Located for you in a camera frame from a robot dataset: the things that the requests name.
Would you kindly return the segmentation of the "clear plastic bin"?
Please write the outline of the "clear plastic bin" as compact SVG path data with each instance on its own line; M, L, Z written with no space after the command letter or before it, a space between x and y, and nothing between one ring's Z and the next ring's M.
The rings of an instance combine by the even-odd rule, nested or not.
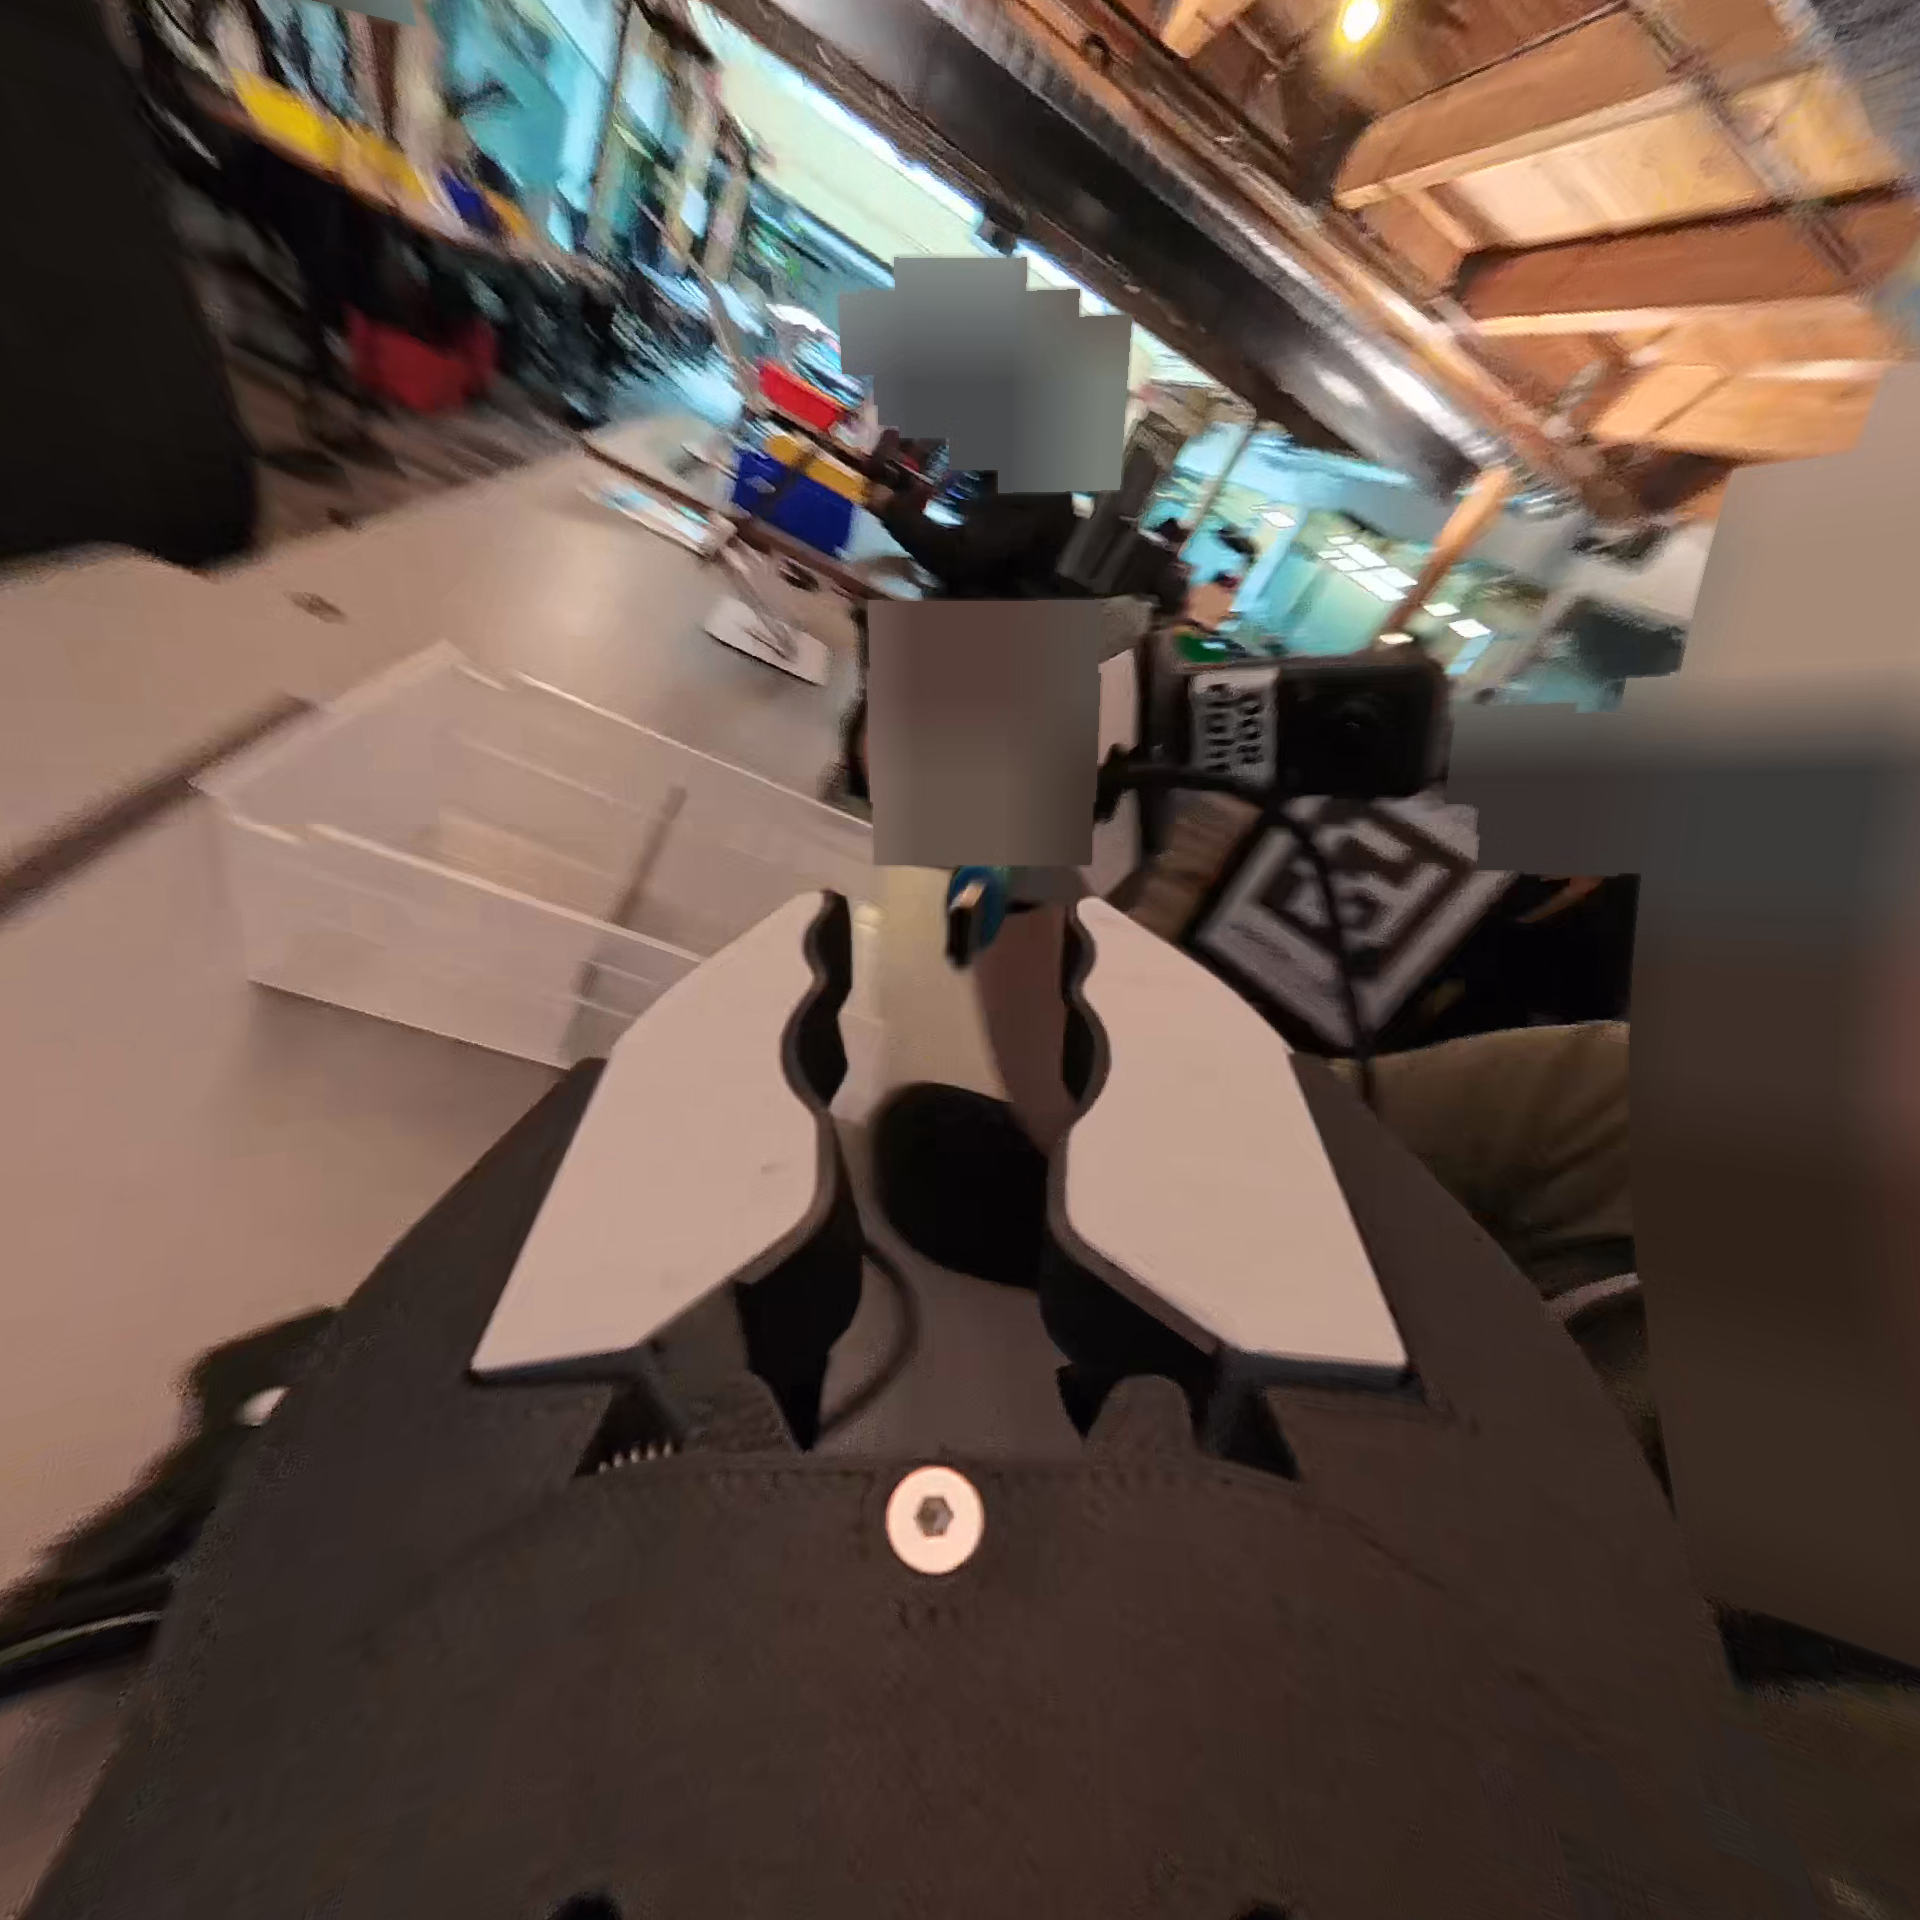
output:
M666 787L621 941L632 1020L789 898L878 926L870 830L628 717L431 647L199 780L246 976L567 1069L576 983Z

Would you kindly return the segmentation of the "person's olive shirt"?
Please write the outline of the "person's olive shirt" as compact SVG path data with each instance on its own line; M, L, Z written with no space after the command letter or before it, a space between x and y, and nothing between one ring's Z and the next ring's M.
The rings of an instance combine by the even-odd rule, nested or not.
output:
M1548 1298L1637 1266L1629 1028L1529 1023L1373 1061L1373 1108Z

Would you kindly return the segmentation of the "black device with silver button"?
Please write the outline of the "black device with silver button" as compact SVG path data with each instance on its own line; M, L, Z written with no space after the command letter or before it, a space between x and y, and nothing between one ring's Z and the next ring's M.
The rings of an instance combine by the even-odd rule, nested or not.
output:
M302 1311L191 1362L178 1439L5 1592L6 1702L148 1650L228 1476L335 1317L334 1307Z

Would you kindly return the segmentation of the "person's right forearm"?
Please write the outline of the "person's right forearm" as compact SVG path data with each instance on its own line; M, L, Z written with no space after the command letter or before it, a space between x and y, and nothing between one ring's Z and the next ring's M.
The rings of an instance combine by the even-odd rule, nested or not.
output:
M1044 1162L1077 1125L1101 1068L1101 1042L1072 996L1085 957L1081 903L1010 904L970 964L1005 1104Z

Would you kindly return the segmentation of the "red storage bin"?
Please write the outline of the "red storage bin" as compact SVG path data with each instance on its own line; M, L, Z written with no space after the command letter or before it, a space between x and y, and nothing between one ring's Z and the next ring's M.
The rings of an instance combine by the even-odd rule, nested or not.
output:
M442 341L342 310L344 355L354 387L406 413L445 416L486 397L496 376L496 328L470 319Z

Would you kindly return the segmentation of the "black office chair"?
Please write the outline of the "black office chair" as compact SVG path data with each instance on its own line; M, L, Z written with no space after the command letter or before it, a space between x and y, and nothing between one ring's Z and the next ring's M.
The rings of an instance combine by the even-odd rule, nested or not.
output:
M1 5L1 552L210 567L253 451L98 5Z

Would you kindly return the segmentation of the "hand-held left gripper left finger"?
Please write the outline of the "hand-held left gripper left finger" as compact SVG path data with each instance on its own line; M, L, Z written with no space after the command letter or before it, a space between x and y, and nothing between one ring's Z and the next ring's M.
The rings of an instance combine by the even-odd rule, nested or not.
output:
M849 903L801 893L632 1021L478 1338L478 1382L637 1379L719 1303L790 1439L820 1443L866 1263L831 1119L849 987Z

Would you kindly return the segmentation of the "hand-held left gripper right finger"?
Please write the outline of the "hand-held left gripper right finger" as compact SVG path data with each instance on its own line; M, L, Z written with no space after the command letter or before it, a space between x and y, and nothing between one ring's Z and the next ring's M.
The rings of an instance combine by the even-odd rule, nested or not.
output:
M1094 1426L1133 1379L1194 1429L1270 1386L1402 1396L1410 1355L1285 1037L1117 907L1068 910L1070 1116L1047 1156L1042 1319Z

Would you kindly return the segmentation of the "black framed marker sign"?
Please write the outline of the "black framed marker sign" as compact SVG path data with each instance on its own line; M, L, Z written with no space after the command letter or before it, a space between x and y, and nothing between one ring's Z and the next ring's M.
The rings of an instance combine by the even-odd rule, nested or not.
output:
M1296 1047L1350 1051L1385 1039L1514 880L1478 864L1469 807L1297 799L1238 834L1180 943Z

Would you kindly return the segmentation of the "blue plastic bin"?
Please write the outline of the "blue plastic bin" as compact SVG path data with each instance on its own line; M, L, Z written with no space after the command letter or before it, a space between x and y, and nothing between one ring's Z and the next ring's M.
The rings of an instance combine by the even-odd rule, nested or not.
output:
M808 440L769 437L733 445L728 504L822 557L844 560L869 484Z

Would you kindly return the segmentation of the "black bin divider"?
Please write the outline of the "black bin divider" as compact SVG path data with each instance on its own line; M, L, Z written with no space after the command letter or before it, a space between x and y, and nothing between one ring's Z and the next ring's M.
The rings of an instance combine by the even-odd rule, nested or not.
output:
M687 788L684 783L672 783L660 795L655 814L640 837L631 875L608 912L612 931L597 939L582 962L576 983L576 1008L567 1028L567 1058L573 1064L602 1054L616 1031L632 1020L626 1005L628 989L618 984L628 976L621 941L637 938L634 917L649 892L664 842L684 814L686 799Z

